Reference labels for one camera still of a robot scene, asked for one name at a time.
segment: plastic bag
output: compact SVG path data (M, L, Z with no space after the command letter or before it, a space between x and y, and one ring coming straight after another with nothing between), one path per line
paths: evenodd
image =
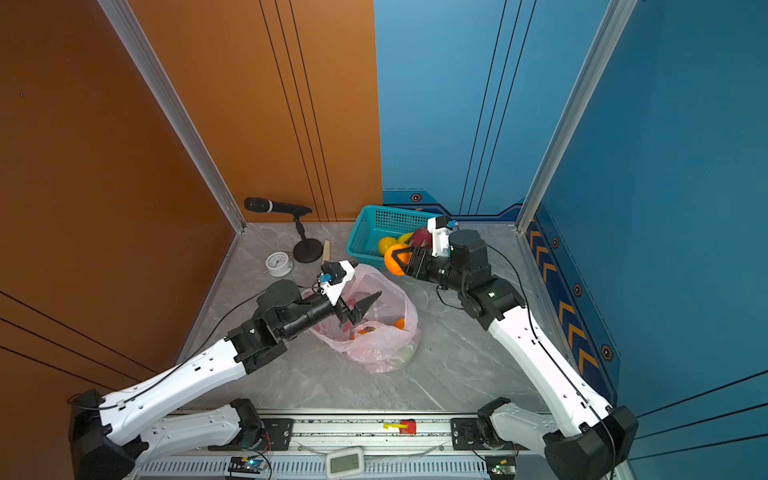
M416 307L406 293L370 265L361 263L355 268L355 278L344 287L342 298L351 309L356 300L380 290L381 296L357 326L350 322L340 326L339 319L332 316L310 329L335 351L362 363L370 373L406 367L422 335Z

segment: round base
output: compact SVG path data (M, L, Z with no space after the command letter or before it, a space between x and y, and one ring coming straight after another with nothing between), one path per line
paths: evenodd
M323 244L313 238L301 240L293 248L293 259L299 263L312 263L322 256Z

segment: blue plastic basket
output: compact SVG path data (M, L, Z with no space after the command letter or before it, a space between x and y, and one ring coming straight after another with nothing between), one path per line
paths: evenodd
M366 205L357 216L346 252L360 263L384 269L384 257L379 254L379 240L384 237L398 238L404 233L417 231L427 226L427 219L437 217L416 210Z

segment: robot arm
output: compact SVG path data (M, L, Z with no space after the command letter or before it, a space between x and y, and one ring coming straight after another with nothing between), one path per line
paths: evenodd
M106 396L91 390L74 397L70 446L75 477L119 479L136 465L200 445L256 444L264 427L249 400L202 414L165 416L265 366L287 351L285 341L329 316L360 323L381 293L350 309L340 297L354 277L353 265L325 263L321 270L320 293L302 298L294 282L276 281L257 298L259 308L250 319L179 366Z
M541 331L525 298L492 275L479 234L452 231L454 225L447 217L431 219L434 248L394 246L386 254L388 269L456 291L464 311L512 354L551 411L528 412L496 399L478 411L481 440L520 443L546 457L561 480L600 478L627 458L637 420L583 381ZM285 341L328 316L353 325L362 321L379 293L350 309L341 292L354 276L353 265L321 268L319 293L303 299L294 282L278 280L257 298L252 318L199 355L128 389L75 397L70 445L76 478L118 480L136 465L200 445L255 445L264 426L248 400L201 414L165 415L265 366L286 352Z
M515 358L551 414L520 409L496 399L478 411L478 430L488 443L520 443L546 457L561 480L600 478L629 453L637 420L627 407L613 408L573 369L541 331L525 299L492 275L487 245L474 230L452 231L447 217L430 219L433 249L394 246L388 270L458 293L462 308Z

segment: red clip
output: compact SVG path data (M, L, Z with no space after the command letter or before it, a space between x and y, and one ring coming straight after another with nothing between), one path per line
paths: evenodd
M403 435L416 435L416 421L415 420L403 420L400 422L403 425L407 425L407 428L400 429L400 433Z

